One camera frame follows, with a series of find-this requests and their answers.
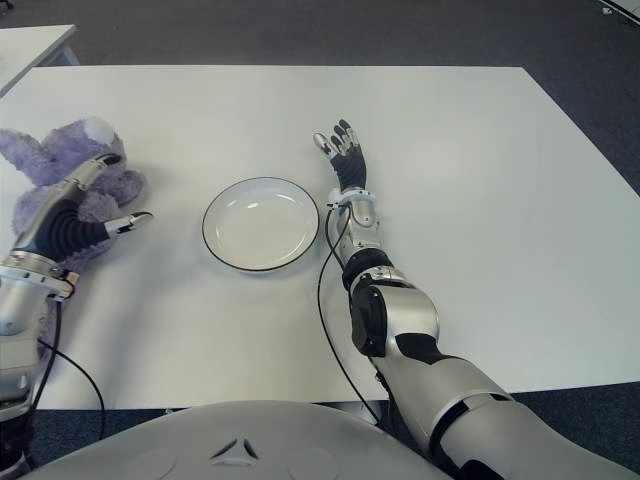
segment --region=white table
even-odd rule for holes
[[[155,220],[95,261],[63,324],[62,349],[108,407],[355,398],[316,313],[324,244],[248,275],[200,233],[211,199],[247,177],[291,179],[322,206],[337,180],[311,134],[340,117],[364,144],[390,258],[439,309],[444,352],[509,391],[640,379],[640,200],[520,68],[38,68],[0,114],[37,138],[100,115],[149,179],[139,206]],[[7,252],[29,184],[6,163],[0,174]],[[338,349],[382,398],[335,265],[326,280]],[[41,405],[96,401],[59,362]]]
[[[0,97],[32,68],[79,65],[67,45],[74,25],[0,29]]]

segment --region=purple stuffed animal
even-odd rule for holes
[[[127,170],[122,140],[113,128],[101,118],[87,118],[52,130],[41,143],[26,133],[0,129],[0,154],[36,185],[16,203],[14,233],[17,235],[25,227],[56,183],[85,160],[104,153],[116,153],[122,160],[105,169],[80,205],[78,217],[87,222],[104,222],[121,216],[120,207],[136,198],[146,183],[141,173]],[[83,250],[61,266],[82,273],[92,258],[106,252],[112,244],[113,240],[107,240]],[[53,311],[49,305],[41,334],[45,340],[52,334]]]

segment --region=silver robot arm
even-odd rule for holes
[[[0,264],[0,476],[19,464],[30,439],[46,300],[61,302],[73,292],[76,276],[59,262],[152,218],[138,212],[105,223],[78,220],[90,185],[119,161],[112,154],[94,157],[56,185]]]
[[[344,120],[334,131],[331,141],[315,134],[314,142],[340,181],[330,195],[340,211],[330,236],[340,240],[352,340],[383,377],[423,455],[455,478],[640,478],[556,433],[472,363],[438,350],[433,302],[381,249],[358,138]]]

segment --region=plate rim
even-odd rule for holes
[[[311,204],[313,205],[315,211],[316,211],[316,230],[313,234],[313,238],[311,239],[311,241],[309,242],[309,245],[307,245],[307,248],[305,248],[302,252],[300,252],[296,257],[294,257],[293,259],[289,260],[286,263],[282,263],[280,265],[276,265],[275,267],[269,267],[269,268],[244,268],[244,267],[239,267],[237,265],[234,265],[232,263],[229,263],[225,260],[223,260],[222,258],[220,258],[218,255],[215,254],[215,252],[213,251],[213,249],[211,247],[209,247],[209,243],[207,242],[207,237],[204,233],[204,222],[207,218],[207,214],[209,213],[209,209],[211,208],[211,206],[216,202],[216,200],[218,198],[220,198],[220,196],[222,194],[224,194],[227,190],[231,190],[232,188],[234,188],[236,185],[240,185],[241,183],[245,183],[245,182],[249,182],[251,180],[261,180],[261,179],[270,179],[270,180],[281,180],[283,182],[287,182],[290,183],[291,185],[293,185],[294,187],[299,188],[300,190],[302,190],[302,192],[304,192],[304,194],[309,197],[309,200],[311,200]],[[204,211],[204,215],[202,216],[202,225],[201,225],[201,232],[202,232],[202,240],[204,241],[204,245],[207,247],[207,250],[209,250],[209,252],[211,253],[211,255],[213,255],[216,259],[218,259],[219,261],[221,261],[222,263],[224,263],[225,265],[228,265],[232,268],[235,268],[236,270],[241,270],[243,272],[269,272],[271,270],[277,270],[278,268],[282,268],[285,267],[293,262],[295,262],[296,260],[298,260],[300,257],[302,257],[302,255],[304,255],[305,253],[307,253],[307,251],[311,248],[311,246],[315,243],[316,238],[318,237],[318,231],[320,230],[320,210],[318,210],[318,205],[316,204],[316,201],[313,199],[313,197],[309,194],[309,192],[307,192],[304,188],[302,188],[300,185],[298,185],[295,182],[292,182],[291,180],[288,180],[286,178],[282,178],[282,177],[273,177],[273,176],[269,176],[269,175],[263,175],[260,177],[251,177],[251,178],[245,178],[244,180],[239,180],[235,183],[232,183],[231,185],[229,185],[228,187],[226,187],[224,190],[222,190],[220,193],[218,193],[218,195],[216,195],[214,197],[213,200],[211,200],[211,202],[209,203],[209,205],[207,206],[206,210]]]

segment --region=gray floor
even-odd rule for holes
[[[16,0],[0,16],[0,28],[59,23],[78,25],[84,64],[524,66],[640,192],[640,29],[595,0]],[[638,472],[639,398],[640,383],[519,396]],[[109,431],[157,414],[112,412]],[[34,453],[50,461],[95,425],[42,412]]]

